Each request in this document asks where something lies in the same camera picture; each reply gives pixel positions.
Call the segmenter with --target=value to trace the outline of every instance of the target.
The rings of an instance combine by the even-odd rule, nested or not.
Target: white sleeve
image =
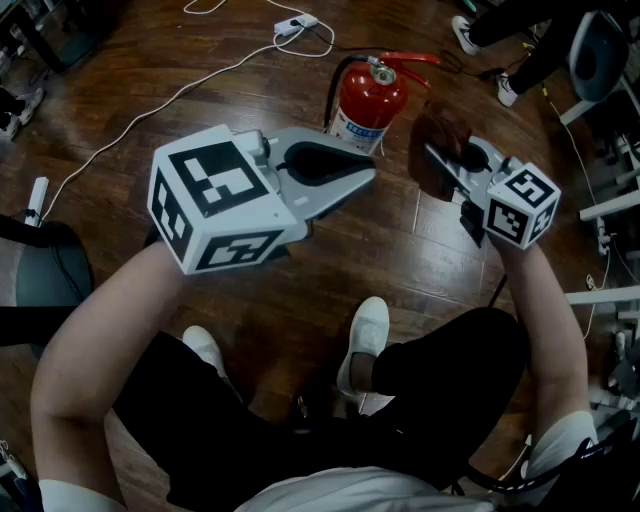
[[[103,494],[58,480],[40,480],[44,512],[126,512]]]
[[[562,464],[576,453],[585,439],[598,442],[590,412],[577,411],[558,420],[534,446],[527,467],[527,478],[541,475]],[[556,480],[557,477],[537,489],[511,496],[506,503],[512,506],[527,504],[537,507]]]

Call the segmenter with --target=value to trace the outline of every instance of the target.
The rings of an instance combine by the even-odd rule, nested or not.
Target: fire extinguisher handle
[[[424,78],[423,76],[419,75],[415,71],[411,71],[410,69],[407,69],[402,65],[396,67],[395,70],[398,73],[402,73],[407,78],[411,78],[412,80],[415,80],[420,85],[424,85],[427,89],[431,89],[431,84],[427,81],[427,79]]]
[[[404,67],[402,63],[422,62],[424,64],[435,64],[437,66],[440,65],[440,59],[435,55],[430,55],[428,53],[385,52],[380,54],[379,60],[381,64],[390,67],[398,73],[402,73],[407,78],[415,80],[427,89],[431,89],[429,82],[418,73]]]

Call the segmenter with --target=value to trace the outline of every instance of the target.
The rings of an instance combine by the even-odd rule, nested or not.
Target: white cable
[[[282,9],[288,9],[290,11],[293,12],[297,12],[298,14],[308,14],[304,11],[301,11],[300,9],[296,9],[294,7],[289,7],[287,5],[282,5],[279,4],[278,2],[274,2],[273,0],[267,0],[267,2],[269,2],[270,4],[275,5],[276,7],[281,7]],[[317,59],[320,57],[325,57],[327,55],[329,55],[329,53],[331,52],[331,49],[333,48],[333,43],[336,40],[336,33],[333,31],[333,29],[327,25],[326,23],[322,23],[320,20],[318,20],[318,25],[322,25],[324,28],[326,28],[330,33],[331,33],[331,42],[329,43],[329,48],[327,48],[327,51],[325,51],[324,53],[318,53],[318,54],[313,54],[313,53],[298,53],[298,52],[292,52],[289,50],[283,50],[282,48],[278,48],[278,50],[280,50],[282,53],[288,53],[289,55],[297,55],[298,57],[311,57],[313,59]],[[304,27],[300,27],[300,32],[304,32]],[[281,36],[282,34],[275,34],[273,36],[273,44],[277,44],[276,43],[276,39],[278,38],[278,36]]]
[[[604,271],[604,278],[602,279],[602,286],[600,288],[595,287],[593,291],[598,291],[598,290],[602,290],[605,286],[605,284],[607,283],[607,275],[609,274],[609,265],[611,264],[611,248],[609,248],[609,250],[607,251],[607,269]],[[594,304],[593,306],[591,306],[591,314],[589,315],[589,324],[587,325],[587,332],[585,333],[584,337],[582,339],[586,340],[587,336],[589,336],[589,333],[591,332],[591,321],[593,320],[593,313],[596,310],[596,305]]]
[[[186,12],[187,14],[211,14],[212,12],[215,12],[218,10],[219,7],[222,7],[222,4],[226,3],[227,0],[222,0],[218,5],[216,5],[213,9],[209,9],[208,11],[189,11],[189,7],[191,7],[193,4],[197,3],[199,0],[192,0],[191,2],[189,2],[187,5],[184,6],[184,8],[182,9],[184,12]]]
[[[275,2],[272,2],[271,0],[267,0],[267,2],[269,2],[271,4],[279,5],[279,4],[276,4]],[[333,42],[336,40],[336,33],[333,31],[333,29],[329,25],[327,25],[326,23],[322,23],[320,20],[318,20],[318,25],[322,25],[323,27],[328,29],[329,32],[331,32],[331,42],[329,43],[329,48],[327,48],[327,50],[325,52],[323,52],[323,53],[299,53],[299,52],[292,52],[290,50],[283,50],[282,48],[278,48],[278,50],[280,50],[282,53],[288,53],[289,55],[297,55],[298,57],[311,57],[311,58],[314,58],[314,59],[317,59],[317,58],[320,58],[320,57],[326,57],[327,55],[329,55],[329,53],[331,52],[331,49],[333,48]],[[300,27],[300,32],[304,32],[304,28]],[[282,34],[275,34],[273,36],[273,44],[277,44],[276,43],[276,39],[278,38],[278,36],[281,36],[281,35]]]
[[[194,0],[193,2],[187,4],[185,6],[185,12],[189,12],[186,11],[186,9],[192,5],[196,0]],[[223,3],[225,3],[226,0],[223,0],[222,2],[220,2],[216,7],[213,8],[213,10],[208,11],[208,12],[213,12],[216,9],[218,9],[218,7],[220,7]],[[295,9],[293,7],[288,7],[286,5],[281,5],[278,4],[272,0],[267,0],[267,2],[269,2],[270,4],[273,4],[277,7],[281,7],[283,9],[288,9],[290,11],[295,11],[297,13],[300,14],[306,14],[304,11],[301,11],[299,9]],[[189,12],[190,14],[206,14],[206,13],[196,13],[196,12]],[[318,21],[318,23],[320,23],[321,25],[323,25],[324,27],[328,28],[331,31],[331,43],[333,43],[334,38],[335,38],[335,33],[333,31],[333,29],[331,29],[331,27],[329,27],[328,25],[322,23],[321,21]],[[205,76],[204,78],[201,78],[200,80],[196,80],[195,82],[192,82],[188,85],[185,85],[182,89],[180,89],[177,93],[175,93],[171,98],[169,98],[169,100],[167,100],[165,103],[163,103],[161,106],[159,106],[156,109],[150,110],[149,112],[145,112],[144,114],[140,114],[138,117],[136,117],[133,121],[131,121],[131,123],[129,123],[129,126],[127,126],[125,128],[125,130],[120,134],[120,136],[115,139],[113,142],[110,142],[109,144],[107,144],[106,146],[98,149],[93,155],[91,155],[91,157],[89,158],[89,160],[87,160],[82,167],[80,167],[77,171],[71,173],[69,176],[67,176],[65,178],[65,180],[62,182],[62,184],[60,185],[60,187],[58,188],[58,191],[56,192],[56,195],[53,196],[53,200],[51,201],[51,203],[49,204],[49,208],[47,208],[47,211],[44,213],[44,215],[42,215],[42,217],[40,217],[40,224],[42,224],[44,222],[44,220],[49,216],[49,214],[51,213],[51,210],[53,209],[53,206],[55,205],[55,202],[58,200],[58,197],[60,197],[61,192],[64,190],[64,188],[67,186],[67,184],[72,181],[76,176],[80,175],[90,164],[91,162],[93,162],[93,160],[100,155],[101,153],[104,153],[105,151],[107,151],[108,149],[111,149],[113,146],[115,146],[118,142],[120,142],[125,135],[127,135],[127,133],[129,133],[129,131],[131,130],[131,128],[133,128],[138,122],[142,121],[143,119],[146,119],[149,116],[152,116],[153,114],[156,114],[158,112],[160,112],[163,108],[168,107],[171,103],[173,103],[175,100],[177,100],[180,96],[182,96],[185,92],[194,89],[195,87],[199,86],[200,84],[206,82],[207,80],[209,80],[210,78],[213,78],[216,75],[219,75],[221,73],[225,73],[227,71],[231,71],[232,69],[236,69],[240,66],[242,66],[245,62],[247,62],[249,59],[255,57],[256,55],[258,55],[259,53],[262,53],[264,51],[270,50],[272,48],[275,48],[277,50],[280,51],[284,51],[282,50],[283,46],[288,45],[289,43],[293,42],[300,34],[302,34],[304,32],[304,29],[300,30],[299,32],[297,32],[296,34],[294,34],[291,38],[287,39],[284,43],[280,43],[278,44],[277,42],[275,42],[275,39],[277,37],[278,34],[276,34],[276,36],[274,36],[274,43],[269,45],[269,46],[263,46],[262,48],[259,48],[257,50],[255,50],[254,52],[251,52],[249,55],[247,55],[246,57],[244,57],[242,60],[240,60],[238,63],[233,64],[232,66],[228,66],[226,68],[223,69],[219,69],[218,71],[214,71],[213,73]],[[295,52],[285,52],[285,53],[291,53],[292,55],[298,55],[298,56],[302,56],[302,57],[324,57],[325,55],[327,55],[331,49],[333,47],[329,46],[329,49],[323,53],[322,55],[305,55],[305,54],[301,54],[301,53],[295,53]]]
[[[553,104],[552,101],[549,101],[549,105],[553,107],[553,110],[556,111],[558,118],[560,118],[560,112],[558,112],[558,109],[556,108],[556,106]],[[591,182],[589,181],[589,176],[587,175],[587,169],[584,166],[584,162],[582,161],[582,157],[580,156],[580,152],[578,151],[578,146],[576,146],[576,141],[574,140],[573,135],[571,134],[571,130],[569,130],[567,125],[565,125],[564,123],[562,123],[562,126],[564,126],[564,129],[567,130],[567,133],[571,138],[571,143],[573,144],[573,149],[576,151],[576,155],[578,155],[578,160],[580,160],[580,166],[582,167],[582,172],[584,173],[584,177],[587,180],[587,187],[589,187],[589,194],[591,194],[591,199],[593,200],[593,204],[598,204],[596,202],[596,196],[593,195],[593,190],[591,189]]]

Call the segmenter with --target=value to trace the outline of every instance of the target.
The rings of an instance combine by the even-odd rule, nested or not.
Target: fire extinguisher
[[[404,67],[403,62],[439,65],[440,59],[429,54],[396,52],[382,53],[377,58],[352,55],[344,59],[331,79],[324,117],[325,131],[372,154],[409,99],[402,75],[431,89],[426,79]],[[340,102],[329,124],[338,82],[347,67]]]

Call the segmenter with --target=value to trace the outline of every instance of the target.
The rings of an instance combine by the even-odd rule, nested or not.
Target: white sneaker
[[[336,385],[341,393],[349,396],[359,394],[351,386],[351,359],[354,352],[364,352],[378,357],[387,346],[389,337],[389,308],[380,297],[365,300],[351,322],[349,350],[344,358]]]
[[[44,90],[42,87],[38,87],[36,92],[31,94],[23,94],[22,96],[18,96],[19,100],[24,100],[25,105],[24,109],[20,113],[20,122],[22,126],[25,126],[31,118],[33,117],[33,113],[36,108],[42,103],[42,99],[44,98]]]
[[[513,92],[509,84],[509,75],[502,73],[496,77],[498,84],[498,99],[505,107],[510,107],[518,99],[518,95]]]
[[[453,31],[455,32],[458,41],[460,41],[460,46],[464,50],[464,53],[467,55],[475,55],[480,51],[480,47],[477,44],[473,44],[471,39],[469,39],[469,22],[463,18],[462,16],[454,16],[451,20],[451,26],[453,27]]]
[[[227,378],[220,349],[213,336],[204,327],[199,325],[189,327],[182,335],[182,343],[198,354],[205,363],[215,367],[221,378]]]
[[[11,114],[9,124],[4,129],[0,129],[0,139],[12,140],[18,133],[18,128],[20,128],[20,119]]]

